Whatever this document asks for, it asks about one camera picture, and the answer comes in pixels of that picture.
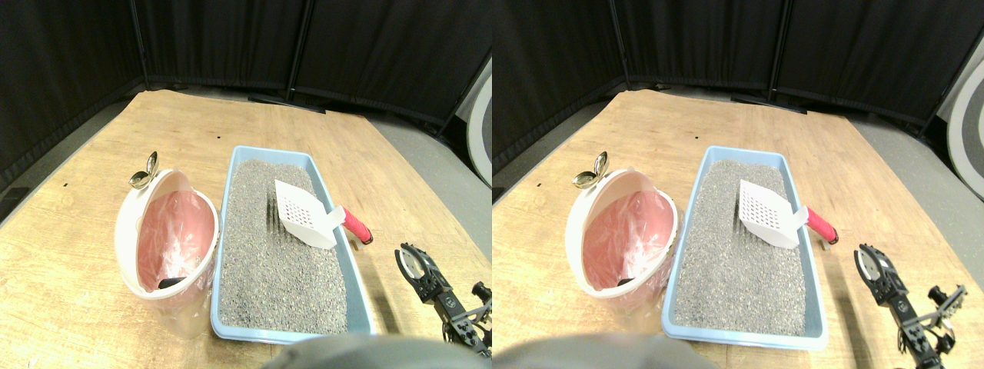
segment scoop handle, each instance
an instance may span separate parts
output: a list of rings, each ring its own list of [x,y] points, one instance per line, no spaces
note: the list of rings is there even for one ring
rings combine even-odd
[[[819,233],[821,237],[824,237],[829,244],[832,245],[837,243],[839,240],[837,230],[833,229],[833,227],[830,226],[830,223],[814,213],[813,209],[807,208],[807,211],[810,212],[810,216],[806,219],[806,225],[809,225],[810,228]]]
[[[363,245],[372,243],[372,232],[369,231],[369,228],[359,221],[355,215],[352,215],[352,213],[348,211],[348,208],[345,209],[345,222],[343,222],[342,225],[358,237],[359,241],[362,241]]]

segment blue litter box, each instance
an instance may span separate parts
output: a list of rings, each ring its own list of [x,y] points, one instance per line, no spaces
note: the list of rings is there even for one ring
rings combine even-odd
[[[824,312],[824,302],[821,296],[820,281],[817,278],[817,264],[813,258],[813,248],[810,246],[810,237],[807,235],[806,226],[800,227],[799,235],[800,264],[803,266],[803,281],[806,283],[806,335],[780,336],[766,335],[750,332],[713,330],[707,328],[694,328],[677,326],[674,324],[676,314],[676,286],[680,277],[680,264],[684,255],[687,253],[687,233],[690,230],[691,210],[697,200],[698,191],[701,189],[701,182],[704,175],[710,170],[710,165],[718,160],[734,159],[741,162],[752,164],[765,164],[774,166],[782,173],[785,181],[785,190],[792,204],[793,212],[800,208],[799,196],[796,195],[796,186],[793,185],[793,177],[789,173],[789,165],[786,158],[781,154],[757,152],[752,150],[725,148],[712,146],[707,148],[704,153],[704,160],[701,162],[701,169],[697,172],[697,179],[694,181],[694,190],[690,194],[690,202],[687,204],[687,214],[684,217],[683,231],[680,233],[680,243],[677,246],[676,256],[673,258],[673,271],[670,273],[670,281],[666,287],[666,298],[663,302],[662,323],[663,331],[671,338],[703,340],[715,343],[740,344],[757,347],[774,347],[790,349],[821,350],[827,346],[828,329],[827,314]]]
[[[310,155],[297,152],[286,152],[283,150],[272,150],[262,148],[251,148],[247,146],[237,146],[232,151],[232,159],[229,161],[229,173],[225,178],[225,195],[222,196],[222,217],[221,226],[223,230],[220,234],[225,234],[225,209],[229,200],[229,186],[232,183],[232,174],[235,172],[236,165],[240,161],[257,158],[276,164],[294,164],[307,170],[311,176],[311,184],[314,186],[315,196],[325,204],[325,211],[330,212],[335,208],[332,197],[328,195],[325,182],[318,172],[318,167],[314,164],[314,159]],[[362,284],[362,276],[359,268],[355,265],[355,258],[348,247],[348,237],[341,226],[335,228],[335,239],[338,250],[338,265],[341,267],[341,274],[345,279],[345,300],[348,303],[346,319],[348,320],[349,333],[376,334],[376,328],[372,324],[369,315],[369,300],[366,297],[365,285]],[[300,340],[314,338],[321,335],[302,334],[297,332],[284,332],[261,330],[255,328],[243,328],[227,326],[219,320],[218,301],[222,296],[222,249],[224,237],[218,241],[218,250],[215,252],[215,280],[212,289],[212,329],[221,338],[250,340],[264,343],[291,344]]]

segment wooden table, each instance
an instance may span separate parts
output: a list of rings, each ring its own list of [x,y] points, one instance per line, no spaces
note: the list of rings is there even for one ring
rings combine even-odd
[[[577,286],[564,252],[568,211],[579,194],[575,174],[608,151],[610,170],[633,166],[674,199],[682,215],[707,146],[781,153],[800,201],[833,224],[830,251],[811,232],[830,327],[822,351],[693,342],[722,368],[911,368],[895,348],[897,328],[857,273],[852,251],[868,243],[895,263],[916,311],[935,307],[933,285],[957,283],[969,295],[953,319],[957,344],[948,368],[984,365],[984,293],[940,231],[892,170],[843,117],[706,101],[652,91],[622,92],[541,162],[493,209],[496,347],[575,333],[620,330],[612,315]]]
[[[441,339],[393,250],[414,243],[467,307],[471,285],[495,288],[491,264],[430,187],[365,118],[250,102],[143,92],[54,172],[0,228],[0,364],[37,367],[257,367],[281,346],[208,333],[168,334],[119,275],[113,228],[126,181],[157,151],[221,205],[232,148],[309,153],[336,204],[375,242],[355,259],[381,334]]]

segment black backdrop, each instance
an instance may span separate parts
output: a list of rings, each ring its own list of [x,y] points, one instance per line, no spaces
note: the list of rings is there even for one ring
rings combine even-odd
[[[148,78],[286,89],[303,4],[137,0]],[[314,4],[298,86],[428,122],[453,116],[492,46],[482,0]],[[143,81],[133,16],[129,0],[0,1],[0,188]]]
[[[782,0],[615,1],[632,82],[765,90]]]
[[[151,82],[286,89],[301,5],[137,1]]]
[[[982,25],[982,1],[798,1],[777,90],[927,122]]]
[[[495,4],[495,80],[483,126],[493,173],[624,81],[608,3]]]
[[[787,38],[779,30],[783,3],[791,4]],[[497,8],[499,73],[485,132],[493,173],[599,90],[626,80],[618,36],[608,28],[619,31],[632,83],[772,85],[924,124],[984,28],[982,0],[499,1]]]
[[[484,0],[319,1],[297,91],[443,123],[492,47]]]
[[[0,1],[0,189],[142,78],[126,1]]]

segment white litter scoop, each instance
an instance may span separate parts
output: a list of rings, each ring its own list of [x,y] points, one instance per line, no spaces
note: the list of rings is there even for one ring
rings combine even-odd
[[[290,234],[312,247],[335,247],[336,227],[345,222],[345,209],[325,214],[325,205],[307,191],[275,180],[277,215]]]
[[[738,218],[752,234],[769,245],[784,249],[799,246],[796,230],[803,224],[809,225],[831,245],[838,240],[836,229],[807,207],[800,207],[794,213],[789,201],[779,194],[746,180],[741,181]]]

